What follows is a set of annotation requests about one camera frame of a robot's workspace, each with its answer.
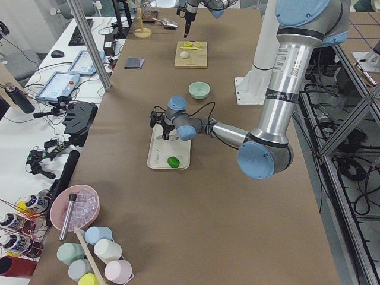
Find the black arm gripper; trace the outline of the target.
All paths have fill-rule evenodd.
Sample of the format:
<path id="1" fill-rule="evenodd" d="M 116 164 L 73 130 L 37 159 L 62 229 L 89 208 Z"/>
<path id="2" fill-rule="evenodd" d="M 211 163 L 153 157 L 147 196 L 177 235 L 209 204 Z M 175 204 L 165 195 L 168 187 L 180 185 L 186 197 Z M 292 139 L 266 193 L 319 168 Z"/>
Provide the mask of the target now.
<path id="1" fill-rule="evenodd" d="M 191 23 L 195 21 L 198 7 L 193 5 L 185 5 L 177 7 L 177 15 L 180 15 L 181 12 L 185 13 L 184 19 L 186 20 L 184 38 L 188 37 Z"/>

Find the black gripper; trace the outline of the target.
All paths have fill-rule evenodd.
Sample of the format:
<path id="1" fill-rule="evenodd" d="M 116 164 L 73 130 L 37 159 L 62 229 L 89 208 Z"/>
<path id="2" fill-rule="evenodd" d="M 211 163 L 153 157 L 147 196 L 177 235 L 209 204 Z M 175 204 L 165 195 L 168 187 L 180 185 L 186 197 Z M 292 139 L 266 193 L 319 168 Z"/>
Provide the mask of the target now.
<path id="1" fill-rule="evenodd" d="M 161 115 L 160 124 L 163 128 L 162 138 L 164 140 L 171 139 L 171 132 L 175 129 L 175 126 L 172 124 L 172 121 L 166 117 L 165 114 Z"/>

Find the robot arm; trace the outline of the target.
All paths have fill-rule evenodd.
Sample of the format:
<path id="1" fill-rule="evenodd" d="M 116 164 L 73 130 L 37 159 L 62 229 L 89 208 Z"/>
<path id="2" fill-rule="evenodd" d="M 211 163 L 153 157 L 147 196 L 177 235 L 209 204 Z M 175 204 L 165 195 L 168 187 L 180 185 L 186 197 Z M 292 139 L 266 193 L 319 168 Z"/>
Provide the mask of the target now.
<path id="1" fill-rule="evenodd" d="M 286 136 L 312 52 L 343 43 L 348 34 L 349 1 L 269 1 L 264 25 L 274 23 L 278 50 L 271 68 L 257 127 L 245 131 L 215 119 L 192 118 L 182 96 L 170 98 L 164 112 L 152 113 L 151 123 L 163 127 L 167 140 L 176 131 L 181 140 L 197 134 L 217 138 L 237 149 L 241 171 L 252 179 L 266 179 L 287 169 L 293 150 Z"/>
<path id="2" fill-rule="evenodd" d="M 187 1 L 183 8 L 177 9 L 177 15 L 184 12 L 185 30 L 184 38 L 188 37 L 191 24 L 195 21 L 199 5 L 205 6 L 214 18 L 219 18 L 224 10 L 232 6 L 235 1 Z M 163 127 L 162 138 L 169 139 L 171 131 L 176 130 L 179 138 L 183 141 L 192 140 L 197 134 L 203 133 L 211 135 L 216 121 L 208 116 L 207 118 L 192 118 L 186 111 L 186 100 L 182 96 L 175 95 L 170 98 L 167 109 L 160 117 Z"/>

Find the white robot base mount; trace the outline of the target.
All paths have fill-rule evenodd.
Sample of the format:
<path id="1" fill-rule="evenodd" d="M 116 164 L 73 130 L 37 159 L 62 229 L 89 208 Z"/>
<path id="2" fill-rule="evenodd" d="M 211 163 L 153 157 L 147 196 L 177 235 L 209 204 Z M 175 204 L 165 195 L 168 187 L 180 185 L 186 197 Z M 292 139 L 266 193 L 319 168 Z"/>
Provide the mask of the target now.
<path id="1" fill-rule="evenodd" d="M 276 0 L 267 1 L 251 70 L 244 77 L 235 78 L 236 98 L 240 105 L 261 105 L 264 102 L 279 48 L 276 5 Z"/>

